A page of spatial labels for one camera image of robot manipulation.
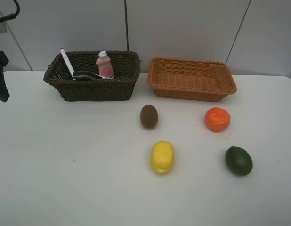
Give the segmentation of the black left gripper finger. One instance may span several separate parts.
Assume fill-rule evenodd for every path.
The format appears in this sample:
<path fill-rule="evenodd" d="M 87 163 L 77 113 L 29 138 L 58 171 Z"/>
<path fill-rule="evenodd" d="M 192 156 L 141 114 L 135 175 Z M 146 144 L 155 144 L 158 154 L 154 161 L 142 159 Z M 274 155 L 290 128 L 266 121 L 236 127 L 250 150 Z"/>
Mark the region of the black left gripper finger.
<path fill-rule="evenodd" d="M 9 60 L 3 51 L 0 51 L 0 101 L 7 102 L 10 95 L 4 79 L 4 67 Z"/>

